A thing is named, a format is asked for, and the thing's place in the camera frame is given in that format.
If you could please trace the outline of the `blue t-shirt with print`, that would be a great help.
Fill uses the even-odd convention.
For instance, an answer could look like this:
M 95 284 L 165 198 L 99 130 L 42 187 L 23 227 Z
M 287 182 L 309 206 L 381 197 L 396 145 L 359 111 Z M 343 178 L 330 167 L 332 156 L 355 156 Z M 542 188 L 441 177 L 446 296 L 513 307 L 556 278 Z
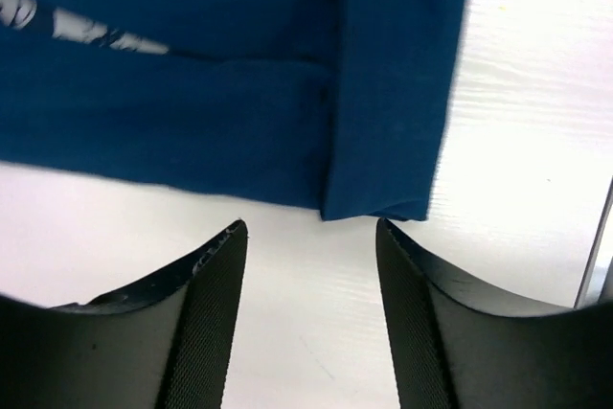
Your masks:
M 423 220 L 465 0 L 1 0 L 1 157 Z

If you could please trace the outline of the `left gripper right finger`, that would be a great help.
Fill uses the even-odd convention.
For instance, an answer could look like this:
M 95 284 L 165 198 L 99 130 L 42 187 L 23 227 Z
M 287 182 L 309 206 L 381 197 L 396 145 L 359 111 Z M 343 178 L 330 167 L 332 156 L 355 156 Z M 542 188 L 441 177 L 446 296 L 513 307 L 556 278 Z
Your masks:
M 565 308 L 485 282 L 376 226 L 376 262 L 404 408 L 608 408 L 612 300 Z

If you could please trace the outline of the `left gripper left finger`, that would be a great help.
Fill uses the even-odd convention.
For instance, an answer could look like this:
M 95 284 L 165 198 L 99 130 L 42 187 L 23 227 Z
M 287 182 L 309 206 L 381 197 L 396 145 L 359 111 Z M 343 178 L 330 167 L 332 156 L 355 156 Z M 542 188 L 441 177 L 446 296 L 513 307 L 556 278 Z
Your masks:
M 190 254 L 86 304 L 1 300 L 5 408 L 217 408 L 246 262 L 235 221 Z

